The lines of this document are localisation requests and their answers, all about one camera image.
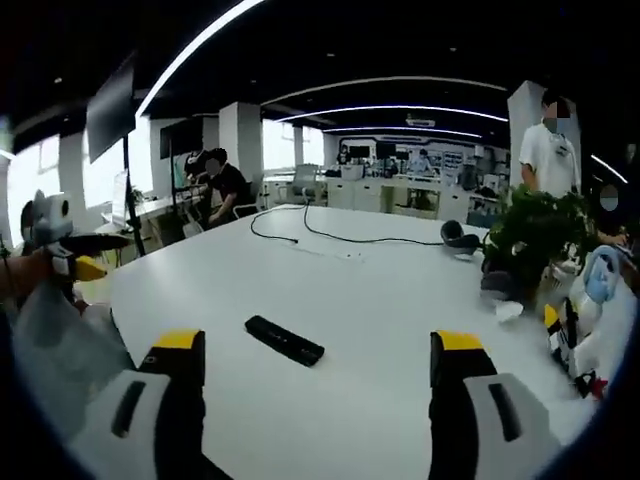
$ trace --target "black ceiling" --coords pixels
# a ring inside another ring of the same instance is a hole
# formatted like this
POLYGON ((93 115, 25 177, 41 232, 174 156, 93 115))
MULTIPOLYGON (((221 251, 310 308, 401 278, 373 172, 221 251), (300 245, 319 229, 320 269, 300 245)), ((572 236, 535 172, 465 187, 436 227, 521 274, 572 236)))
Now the black ceiling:
MULTIPOLYGON (((148 89, 190 39, 238 2, 49 3, 12 2, 6 15, 13 35, 0 47, 8 66, 8 74, 0 75, 0 112, 9 113, 15 125, 52 105, 90 97, 133 49, 138 50, 136 88, 148 89), (62 82, 55 83, 58 77, 62 82)), ((277 103, 296 112, 411 104, 507 116, 506 99, 530 79, 553 84, 576 101, 583 130, 598 132, 590 139, 594 148, 638 134, 633 15, 601 5, 486 3, 267 0, 200 48, 148 111, 211 113, 236 100, 265 103, 329 83, 419 75, 485 82, 506 91, 437 81, 375 82, 277 103)), ((74 111, 82 116, 82 108, 75 107, 54 117, 61 121, 58 117, 73 117, 74 111)), ((402 125, 405 113, 325 118, 336 126, 402 125)), ((437 128, 477 130, 491 136, 491 143, 508 144, 506 123, 424 113, 437 128)), ((284 114, 266 110, 265 115, 284 114)))

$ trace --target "led light strip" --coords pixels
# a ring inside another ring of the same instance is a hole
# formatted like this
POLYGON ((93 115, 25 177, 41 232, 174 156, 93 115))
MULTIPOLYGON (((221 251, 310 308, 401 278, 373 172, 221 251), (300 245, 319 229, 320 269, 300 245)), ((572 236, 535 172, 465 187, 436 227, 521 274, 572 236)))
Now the led light strip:
POLYGON ((598 162, 600 165, 602 165, 604 168, 606 168, 607 170, 609 170, 611 173, 613 173, 616 177, 618 177, 620 180, 622 180, 624 183, 629 183, 627 182, 627 179, 624 178, 622 175, 620 175, 620 173, 618 173, 617 170, 615 170, 613 167, 611 167, 609 164, 603 162, 602 160, 600 160, 598 157, 596 157, 595 155, 591 155, 591 158, 593 158, 596 162, 598 162))
POLYGON ((288 122, 289 120, 295 120, 297 118, 306 118, 314 115, 326 115, 329 113, 341 113, 341 112, 357 112, 359 110, 436 110, 438 112, 452 112, 463 113, 465 115, 475 115, 476 117, 489 118, 491 120, 498 120, 499 122, 508 122, 508 118, 496 117, 495 115, 489 115, 487 113, 473 112, 471 110, 461 110, 459 108, 446 108, 446 107, 426 107, 421 105, 370 105, 367 107, 345 107, 334 108, 333 110, 322 110, 319 112, 302 113, 300 115, 293 115, 291 117, 280 118, 276 122, 288 122))
POLYGON ((449 135, 462 135, 465 137, 482 138, 482 135, 476 133, 454 132, 453 130, 438 130, 435 128, 418 128, 418 127, 351 127, 351 128, 330 128, 323 132, 354 132, 359 130, 409 130, 412 132, 431 132, 431 133, 448 133, 449 135))
POLYGON ((18 157, 16 157, 13 153, 9 153, 6 150, 2 150, 2 149, 0 149, 0 155, 12 161, 18 159, 18 157))
POLYGON ((327 85, 320 85, 318 87, 311 87, 304 90, 299 90, 297 92, 287 93, 277 98, 272 98, 266 102, 262 102, 262 106, 269 105, 270 103, 280 102, 282 100, 286 100, 287 98, 297 97, 299 95, 305 95, 307 93, 320 92, 322 90, 328 90, 330 88, 338 88, 338 87, 348 87, 351 85, 362 85, 365 83, 375 83, 375 82, 399 82, 399 81, 432 81, 432 82, 449 82, 449 83, 460 83, 463 85, 473 85, 476 87, 484 87, 491 88, 494 90, 500 90, 502 92, 506 92, 507 89, 505 87, 501 87, 499 85, 492 85, 490 83, 476 82, 475 80, 465 80, 463 78, 449 78, 449 77, 432 77, 425 75, 396 75, 393 77, 372 77, 372 78, 359 78, 356 80, 347 80, 345 82, 338 83, 329 83, 327 85))
POLYGON ((167 69, 162 72, 160 78, 156 81, 156 83, 151 87, 147 96, 142 100, 142 103, 138 107, 138 111, 136 112, 136 117, 141 117, 144 111, 147 109, 153 98, 158 94, 160 89, 164 86, 165 83, 171 78, 171 76, 176 73, 176 70, 180 68, 180 66, 191 56, 193 53, 202 46, 204 42, 213 37, 216 33, 226 27, 233 20, 238 18, 243 13, 246 13, 248 10, 252 9, 256 5, 261 4, 265 0, 243 0, 238 5, 230 9, 220 18, 215 20, 211 25, 205 28, 200 35, 194 38, 189 45, 185 47, 182 52, 178 54, 178 56, 171 62, 171 64, 167 67, 167 69))

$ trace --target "white cabinet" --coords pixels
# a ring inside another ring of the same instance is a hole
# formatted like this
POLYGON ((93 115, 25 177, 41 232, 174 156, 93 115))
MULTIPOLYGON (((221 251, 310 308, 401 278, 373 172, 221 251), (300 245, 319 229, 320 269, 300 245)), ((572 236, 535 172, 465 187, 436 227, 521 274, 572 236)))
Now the white cabinet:
POLYGON ((454 188, 443 188, 440 192, 440 205, 438 206, 438 220, 457 220, 467 223, 469 214, 469 193, 454 188))
POLYGON ((380 212, 382 185, 366 181, 354 182, 353 209, 363 212, 380 212))
POLYGON ((328 204, 331 208, 353 210, 353 184, 348 180, 327 181, 328 204))

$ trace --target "black shirt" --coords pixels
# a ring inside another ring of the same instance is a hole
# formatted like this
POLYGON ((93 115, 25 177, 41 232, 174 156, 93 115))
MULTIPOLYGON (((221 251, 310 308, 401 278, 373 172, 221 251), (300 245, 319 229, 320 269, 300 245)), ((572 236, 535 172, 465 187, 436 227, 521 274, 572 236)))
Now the black shirt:
POLYGON ((240 170, 233 165, 225 164, 220 173, 211 178, 209 185, 220 191, 222 200, 225 200, 227 195, 236 193, 238 196, 233 202, 233 206, 253 203, 247 181, 240 170))

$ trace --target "black cable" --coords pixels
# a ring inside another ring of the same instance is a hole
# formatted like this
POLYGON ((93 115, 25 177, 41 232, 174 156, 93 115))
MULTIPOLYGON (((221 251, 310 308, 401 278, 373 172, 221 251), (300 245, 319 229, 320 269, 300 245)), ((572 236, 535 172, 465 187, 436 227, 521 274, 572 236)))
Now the black cable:
POLYGON ((308 213, 309 213, 309 204, 307 203, 304 209, 304 226, 307 228, 307 230, 309 230, 311 233, 315 233, 316 235, 322 235, 323 237, 333 238, 334 240, 342 240, 343 242, 349 242, 349 243, 407 242, 407 243, 415 243, 417 245, 424 245, 427 247, 444 245, 443 242, 421 242, 419 240, 411 240, 409 238, 386 237, 386 238, 376 238, 373 240, 357 240, 354 238, 339 237, 337 235, 332 235, 330 233, 321 232, 319 230, 315 230, 311 228, 307 221, 308 213))
POLYGON ((259 232, 257 232, 255 230, 254 225, 255 225, 256 220, 258 218, 260 218, 261 216, 266 215, 268 213, 277 212, 277 211, 281 211, 281 210, 302 210, 302 209, 304 209, 304 226, 305 226, 305 228, 307 230, 309 230, 311 233, 315 233, 316 235, 322 235, 323 237, 333 238, 334 240, 341 240, 343 242, 358 243, 358 244, 380 243, 380 242, 406 242, 406 243, 414 243, 416 245, 423 245, 423 246, 427 246, 427 247, 444 245, 443 242, 421 242, 419 240, 412 240, 412 239, 409 239, 409 238, 395 238, 395 237, 376 238, 376 239, 372 239, 372 240, 357 240, 357 239, 353 239, 353 238, 339 237, 337 235, 332 235, 331 233, 321 232, 321 231, 315 230, 314 228, 311 228, 309 226, 309 222, 308 222, 309 204, 308 203, 306 205, 302 206, 302 207, 276 208, 276 209, 273 209, 273 210, 267 210, 266 212, 262 212, 262 213, 256 215, 255 217, 253 217, 253 220, 251 221, 251 233, 253 233, 254 235, 257 235, 258 237, 262 237, 262 238, 277 239, 277 240, 287 240, 289 242, 298 243, 299 240, 295 239, 295 238, 281 237, 281 236, 277 236, 277 235, 264 235, 262 233, 259 233, 259 232))
POLYGON ((251 233, 253 233, 254 235, 258 236, 258 237, 262 237, 262 238, 268 238, 268 239, 272 239, 272 240, 287 240, 288 242, 292 242, 294 244, 297 244, 299 242, 298 239, 296 238, 290 238, 290 237, 279 237, 278 235, 264 235, 260 232, 257 232, 254 225, 256 223, 256 220, 258 220, 260 217, 262 217, 263 215, 266 215, 268 213, 273 213, 273 212, 280 212, 283 210, 302 210, 303 208, 305 208, 304 206, 302 207, 282 207, 282 208, 275 208, 273 210, 267 210, 266 212, 262 212, 259 213, 258 215, 256 215, 255 217, 253 217, 253 220, 251 220, 251 233))

